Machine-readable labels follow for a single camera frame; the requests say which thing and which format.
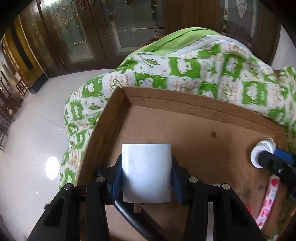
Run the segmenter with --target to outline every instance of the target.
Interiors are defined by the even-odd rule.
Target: metal screw
[[[71,183],[67,183],[67,184],[65,184],[65,186],[64,186],[64,189],[65,190],[69,190],[69,189],[71,189],[72,188],[72,184]]]
[[[227,184],[227,183],[224,183],[222,185],[222,187],[225,189],[225,190],[229,190],[230,189],[230,186]]]
[[[198,179],[196,177],[191,177],[191,178],[189,178],[189,181],[191,183],[196,183],[196,182],[198,182]]]
[[[102,183],[103,181],[105,181],[105,178],[103,176],[99,176],[99,177],[96,178],[96,181],[98,183]]]

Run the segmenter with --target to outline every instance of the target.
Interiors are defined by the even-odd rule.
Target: wooden door
[[[37,1],[33,1],[21,12],[20,19],[28,43],[45,74],[49,78],[66,74],[42,24]]]
[[[83,0],[39,0],[38,9],[54,53],[67,73],[108,67],[88,4]]]
[[[109,67],[118,67],[127,55],[142,44],[164,35],[161,0],[86,2]]]
[[[215,30],[271,65],[280,23],[259,0],[162,0],[166,33],[189,27]]]
[[[3,47],[25,85],[31,87],[43,71],[29,49],[18,18],[3,36]]]

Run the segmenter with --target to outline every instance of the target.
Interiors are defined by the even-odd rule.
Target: green and white blanket
[[[69,148],[60,187],[76,184],[92,131],[117,86],[184,91],[256,111],[284,126],[289,151],[296,144],[296,71],[272,68],[240,42],[205,28],[187,28],[130,54],[107,74],[87,81],[66,100]]]

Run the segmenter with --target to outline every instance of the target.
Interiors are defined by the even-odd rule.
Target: brown cardboard
[[[250,152],[267,137],[272,137],[277,147],[287,149],[280,125],[245,108],[177,91],[117,88],[92,134],[78,185],[92,181],[96,169],[113,166],[123,143],[170,143],[172,154],[191,175],[208,184],[230,184],[256,218],[269,174],[251,164]],[[274,230],[285,192],[281,185],[267,235]],[[187,207],[173,199],[142,208],[169,240],[181,240]],[[106,206],[106,214],[112,236],[145,240],[113,206]]]

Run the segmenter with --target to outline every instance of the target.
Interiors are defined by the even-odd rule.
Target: door handle
[[[94,0],[88,0],[89,2],[89,6],[93,6],[94,5]]]
[[[65,64],[65,62],[64,62],[64,60],[63,60],[63,58],[62,58],[62,57],[60,57],[60,60],[61,60],[61,62],[62,62],[63,64]]]
[[[83,2],[83,0],[77,0],[77,2],[78,2],[78,6],[79,6],[79,8],[80,8],[80,10],[85,10],[85,5],[84,5],[84,2]]]
[[[126,5],[128,5],[129,7],[131,7],[133,5],[133,0],[124,0]]]

